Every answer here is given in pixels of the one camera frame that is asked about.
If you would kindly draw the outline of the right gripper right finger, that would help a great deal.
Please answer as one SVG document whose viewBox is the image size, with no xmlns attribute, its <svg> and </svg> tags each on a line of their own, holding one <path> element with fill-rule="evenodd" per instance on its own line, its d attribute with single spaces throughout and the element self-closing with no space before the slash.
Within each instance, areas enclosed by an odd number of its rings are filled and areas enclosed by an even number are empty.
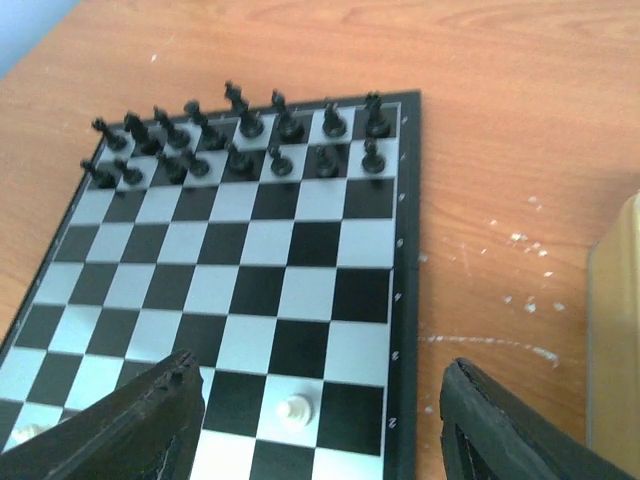
<svg viewBox="0 0 640 480">
<path fill-rule="evenodd" d="M 441 450 L 448 479 L 630 479 L 465 358 L 446 367 Z"/>
</svg>

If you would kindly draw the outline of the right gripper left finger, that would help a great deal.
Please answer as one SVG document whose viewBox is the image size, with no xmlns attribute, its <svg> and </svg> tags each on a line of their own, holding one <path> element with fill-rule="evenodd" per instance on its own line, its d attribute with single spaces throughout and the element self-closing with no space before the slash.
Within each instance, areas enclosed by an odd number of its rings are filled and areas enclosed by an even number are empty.
<svg viewBox="0 0 640 480">
<path fill-rule="evenodd" d="M 205 405 L 179 350 L 84 411 L 1 456 L 4 479 L 187 479 Z"/>
</svg>

